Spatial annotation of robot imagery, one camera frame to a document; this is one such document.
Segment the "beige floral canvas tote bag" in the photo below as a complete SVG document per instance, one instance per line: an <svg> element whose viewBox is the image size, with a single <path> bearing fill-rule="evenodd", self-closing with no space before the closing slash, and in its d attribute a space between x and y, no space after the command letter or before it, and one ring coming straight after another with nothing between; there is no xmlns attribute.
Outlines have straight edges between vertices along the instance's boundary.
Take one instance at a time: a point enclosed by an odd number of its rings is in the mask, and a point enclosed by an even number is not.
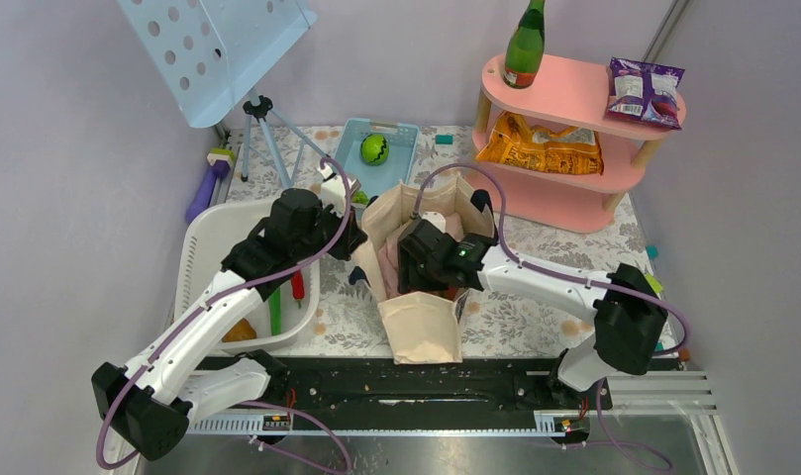
<svg viewBox="0 0 801 475"><path fill-rule="evenodd" d="M491 238L494 218L488 207L480 211L471 203L474 189L460 177L427 190L421 202L418 193L417 188L399 184L367 206L358 220L367 241L352 260L364 272L377 302L395 363L460 363L461 317L469 289L408 277L399 238L412 223L414 211L422 218L440 214L446 222L439 229L456 240L470 234Z"/></svg>

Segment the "pink plastic grocery bag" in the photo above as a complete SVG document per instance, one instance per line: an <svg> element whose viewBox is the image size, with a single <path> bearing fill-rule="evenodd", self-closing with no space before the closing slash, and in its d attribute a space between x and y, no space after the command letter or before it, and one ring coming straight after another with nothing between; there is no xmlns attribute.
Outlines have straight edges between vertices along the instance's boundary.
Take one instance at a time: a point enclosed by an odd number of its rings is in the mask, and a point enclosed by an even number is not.
<svg viewBox="0 0 801 475"><path fill-rule="evenodd" d="M445 215L446 228L445 231L455 240L463 238L465 232L463 230L461 216L458 213ZM393 299L400 295L398 291L398 239L402 233L412 224L411 221L404 223L399 228L395 229L386 239L383 246L377 252L378 263L385 287L387 299Z"/></svg>

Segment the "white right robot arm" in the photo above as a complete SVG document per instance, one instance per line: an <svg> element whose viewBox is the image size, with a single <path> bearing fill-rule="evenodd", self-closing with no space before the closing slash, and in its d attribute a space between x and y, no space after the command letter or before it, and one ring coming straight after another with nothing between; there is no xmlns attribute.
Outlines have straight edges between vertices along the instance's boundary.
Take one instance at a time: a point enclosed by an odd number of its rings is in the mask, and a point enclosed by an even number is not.
<svg viewBox="0 0 801 475"><path fill-rule="evenodd" d="M398 239L400 287L491 291L533 299L593 328L593 335L559 358L548 382L551 400L571 408L594 383L616 372L648 372L667 320L644 274L621 264L587 271L522 256L503 239L470 233L461 240L416 219Z"/></svg>

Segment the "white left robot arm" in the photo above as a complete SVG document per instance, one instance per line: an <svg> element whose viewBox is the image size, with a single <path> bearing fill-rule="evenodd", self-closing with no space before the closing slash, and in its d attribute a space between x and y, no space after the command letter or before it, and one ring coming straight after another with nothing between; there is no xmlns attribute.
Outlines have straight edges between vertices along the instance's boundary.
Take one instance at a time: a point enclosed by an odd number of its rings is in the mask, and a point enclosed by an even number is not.
<svg viewBox="0 0 801 475"><path fill-rule="evenodd" d="M348 191L284 191L165 333L124 365L104 362L94 371L91 385L102 419L96 442L100 468L120 468L138 455L161 458L192 423L233 405L258 400L273 407L284 400L285 377L253 358L193 385L186 381L226 333L294 273L326 254L351 258L366 239L351 205Z"/></svg>

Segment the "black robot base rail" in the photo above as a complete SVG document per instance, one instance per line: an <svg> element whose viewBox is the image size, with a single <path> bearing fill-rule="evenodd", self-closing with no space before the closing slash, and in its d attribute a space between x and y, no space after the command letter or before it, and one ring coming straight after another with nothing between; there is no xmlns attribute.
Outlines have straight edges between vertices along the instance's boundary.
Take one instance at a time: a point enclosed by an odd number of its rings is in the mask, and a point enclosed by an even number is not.
<svg viewBox="0 0 801 475"><path fill-rule="evenodd" d="M397 365L390 358L283 357L260 400L342 431L534 429L542 414L610 409L607 387L570 396L548 381L552 358L469 358Z"/></svg>

